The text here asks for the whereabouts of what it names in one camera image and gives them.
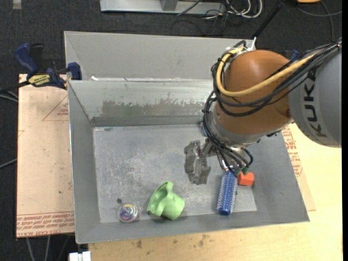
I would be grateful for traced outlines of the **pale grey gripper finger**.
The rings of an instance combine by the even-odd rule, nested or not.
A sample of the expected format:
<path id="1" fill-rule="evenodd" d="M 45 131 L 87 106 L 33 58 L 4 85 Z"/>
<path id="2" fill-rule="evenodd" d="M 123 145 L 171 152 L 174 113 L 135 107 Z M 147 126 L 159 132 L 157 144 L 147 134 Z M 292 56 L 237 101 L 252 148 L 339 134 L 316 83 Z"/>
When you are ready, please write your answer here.
<path id="1" fill-rule="evenodd" d="M 206 158 L 192 160 L 188 164 L 188 178 L 192 184 L 206 184 L 210 174 L 211 167 Z"/>
<path id="2" fill-rule="evenodd" d="M 199 140 L 191 141 L 185 148 L 184 168 L 187 174 L 197 173 L 197 164 L 201 155 L 201 142 Z"/>

